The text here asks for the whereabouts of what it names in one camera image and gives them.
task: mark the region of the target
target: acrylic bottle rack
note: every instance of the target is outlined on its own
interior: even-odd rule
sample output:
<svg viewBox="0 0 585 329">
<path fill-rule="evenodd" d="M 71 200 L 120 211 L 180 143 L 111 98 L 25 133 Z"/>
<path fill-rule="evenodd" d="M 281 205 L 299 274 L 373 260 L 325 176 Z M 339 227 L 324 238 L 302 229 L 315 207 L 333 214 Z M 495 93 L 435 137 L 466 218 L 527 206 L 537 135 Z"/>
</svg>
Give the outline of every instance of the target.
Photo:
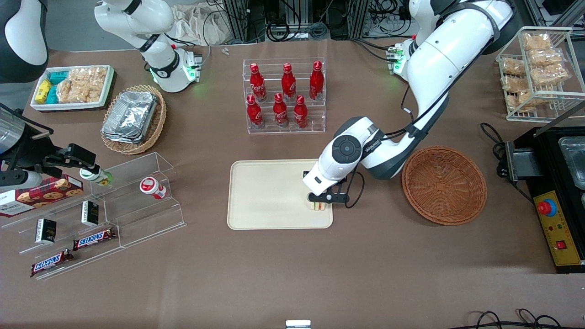
<svg viewBox="0 0 585 329">
<path fill-rule="evenodd" d="M 85 181 L 85 194 L 79 197 L 68 198 L 17 217 L 0 217 L 3 229 L 18 232 L 19 253 L 30 255 L 31 264 L 57 255 L 65 248 L 72 250 L 73 240 L 114 227 L 115 238 L 71 251 L 73 260 L 36 274 L 36 279 L 43 280 L 66 273 L 186 225 L 181 206 L 171 194 L 167 177 L 173 173 L 173 166 L 157 152 L 106 170 L 113 177 L 110 186 L 102 187 Z M 140 181 L 147 176 L 156 178 L 167 188 L 164 198 L 156 200 L 139 190 Z M 81 208 L 85 200 L 99 206 L 97 227 L 81 223 Z M 57 222 L 53 244 L 35 243 L 36 223 L 40 218 Z"/>
<path fill-rule="evenodd" d="M 323 100 L 314 101 L 309 98 L 309 78 L 313 72 L 313 63 L 319 60 L 323 63 L 323 76 L 325 82 L 323 84 Z M 260 73 L 264 77 L 264 83 L 266 84 L 266 91 L 268 96 L 264 102 L 258 102 L 262 110 L 262 117 L 264 119 L 264 128 L 253 129 L 250 119 L 246 113 L 247 103 L 246 97 L 252 94 L 252 87 L 250 85 L 250 64 L 258 64 Z M 274 111 L 272 107 L 274 105 L 274 95 L 277 92 L 282 93 L 281 79 L 283 77 L 283 64 L 290 63 L 292 65 L 292 73 L 297 81 L 297 95 L 303 95 L 305 97 L 305 105 L 308 110 L 308 125 L 304 129 L 299 129 L 294 124 L 294 105 L 295 102 L 287 103 L 287 115 L 289 124 L 286 128 L 279 128 L 276 125 L 274 118 Z M 299 59 L 254 59 L 244 60 L 242 68 L 243 77 L 243 115 L 246 118 L 246 125 L 248 133 L 251 135 L 260 133 L 320 133 L 325 132 L 325 103 L 326 103 L 326 65 L 323 57 L 307 57 Z"/>
</svg>

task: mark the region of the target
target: wicker basket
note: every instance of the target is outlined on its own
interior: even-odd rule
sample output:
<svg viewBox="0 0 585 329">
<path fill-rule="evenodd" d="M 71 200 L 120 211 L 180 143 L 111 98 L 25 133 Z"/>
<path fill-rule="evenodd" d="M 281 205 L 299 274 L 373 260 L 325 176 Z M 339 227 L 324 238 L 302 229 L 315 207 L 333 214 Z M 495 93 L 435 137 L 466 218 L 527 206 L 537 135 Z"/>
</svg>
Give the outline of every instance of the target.
<svg viewBox="0 0 585 329">
<path fill-rule="evenodd" d="M 125 91 L 137 92 L 147 91 L 152 93 L 153 95 L 156 95 L 156 97 L 158 98 L 156 108 L 154 109 L 155 113 L 152 117 L 152 121 L 150 123 L 150 127 L 148 129 L 148 133 L 146 134 L 146 139 L 144 140 L 144 142 L 140 144 L 120 143 L 109 140 L 102 135 L 102 140 L 104 141 L 104 144 L 106 144 L 106 147 L 108 149 L 126 155 L 134 155 L 150 149 L 154 145 L 156 140 L 159 138 L 160 133 L 163 131 L 164 120 L 167 118 L 167 105 L 164 103 L 164 99 L 163 96 L 160 94 L 160 91 L 156 90 L 156 88 L 151 87 L 149 85 L 136 85 L 134 87 L 126 89 Z M 118 94 L 118 96 L 116 96 L 116 98 L 110 104 L 108 112 L 106 112 L 104 118 L 104 123 L 108 119 L 108 116 L 112 112 L 113 105 L 116 103 L 120 95 L 122 95 L 122 93 Z"/>
<path fill-rule="evenodd" d="M 418 150 L 407 160 L 402 189 L 419 214 L 442 225 L 472 221 L 487 200 L 479 168 L 461 152 L 444 146 Z"/>
</svg>

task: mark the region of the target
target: aluminum foil container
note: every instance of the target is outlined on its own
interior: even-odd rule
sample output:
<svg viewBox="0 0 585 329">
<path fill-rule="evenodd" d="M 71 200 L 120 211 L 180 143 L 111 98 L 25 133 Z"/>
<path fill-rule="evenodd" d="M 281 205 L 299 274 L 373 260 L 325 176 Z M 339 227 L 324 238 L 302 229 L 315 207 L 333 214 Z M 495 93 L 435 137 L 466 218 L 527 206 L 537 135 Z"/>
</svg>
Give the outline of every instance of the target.
<svg viewBox="0 0 585 329">
<path fill-rule="evenodd" d="M 122 143 L 143 142 L 156 104 L 156 96 L 149 92 L 122 93 L 104 122 L 102 134 L 109 140 Z"/>
</svg>

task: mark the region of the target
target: blue snack package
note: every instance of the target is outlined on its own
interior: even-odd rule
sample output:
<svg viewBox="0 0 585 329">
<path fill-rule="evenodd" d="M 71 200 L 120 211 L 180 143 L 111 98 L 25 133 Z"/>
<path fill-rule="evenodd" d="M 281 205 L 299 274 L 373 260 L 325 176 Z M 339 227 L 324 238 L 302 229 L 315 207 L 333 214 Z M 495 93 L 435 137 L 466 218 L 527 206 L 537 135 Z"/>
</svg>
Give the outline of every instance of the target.
<svg viewBox="0 0 585 329">
<path fill-rule="evenodd" d="M 54 85 L 49 89 L 49 94 L 47 95 L 47 101 L 45 104 L 58 104 L 59 99 L 57 98 L 57 86 Z"/>
<path fill-rule="evenodd" d="M 51 84 L 58 84 L 59 82 L 65 80 L 67 75 L 69 75 L 68 71 L 52 72 L 51 76 L 49 77 L 49 82 L 51 82 Z"/>
</svg>

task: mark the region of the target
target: coca-cola bottle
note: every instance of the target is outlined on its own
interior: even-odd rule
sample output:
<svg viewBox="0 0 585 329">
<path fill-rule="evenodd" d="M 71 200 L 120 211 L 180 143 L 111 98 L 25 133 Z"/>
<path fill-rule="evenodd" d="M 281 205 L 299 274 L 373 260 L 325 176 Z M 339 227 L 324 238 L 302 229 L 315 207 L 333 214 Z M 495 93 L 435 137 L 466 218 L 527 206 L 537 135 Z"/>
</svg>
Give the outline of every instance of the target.
<svg viewBox="0 0 585 329">
<path fill-rule="evenodd" d="M 252 63 L 250 64 L 250 72 L 252 76 L 250 77 L 250 84 L 252 85 L 252 93 L 258 100 L 258 102 L 263 102 L 266 100 L 266 84 L 264 83 L 264 77 L 260 74 L 260 70 L 258 69 L 258 64 Z"/>
<path fill-rule="evenodd" d="M 292 102 L 297 95 L 297 79 L 293 75 L 293 68 L 290 63 L 284 63 L 283 72 L 281 82 L 283 85 L 284 101 Z"/>
<path fill-rule="evenodd" d="M 323 100 L 325 77 L 323 76 L 323 72 L 321 72 L 322 68 L 323 63 L 320 61 L 316 60 L 313 63 L 313 73 L 311 73 L 311 77 L 309 78 L 309 97 L 314 101 Z"/>
<path fill-rule="evenodd" d="M 276 125 L 279 128 L 288 127 L 287 104 L 283 102 L 283 95 L 279 92 L 274 95 L 274 106 L 272 110 L 274 111 Z"/>
<path fill-rule="evenodd" d="M 246 102 L 248 103 L 248 118 L 250 118 L 250 123 L 252 124 L 252 129 L 262 129 L 264 128 L 264 119 L 262 118 L 262 110 L 260 106 L 256 103 L 256 99 L 253 95 L 248 95 L 246 98 Z"/>
<path fill-rule="evenodd" d="M 299 129 L 307 127 L 307 106 L 302 95 L 297 96 L 297 104 L 294 106 L 294 123 Z"/>
</svg>

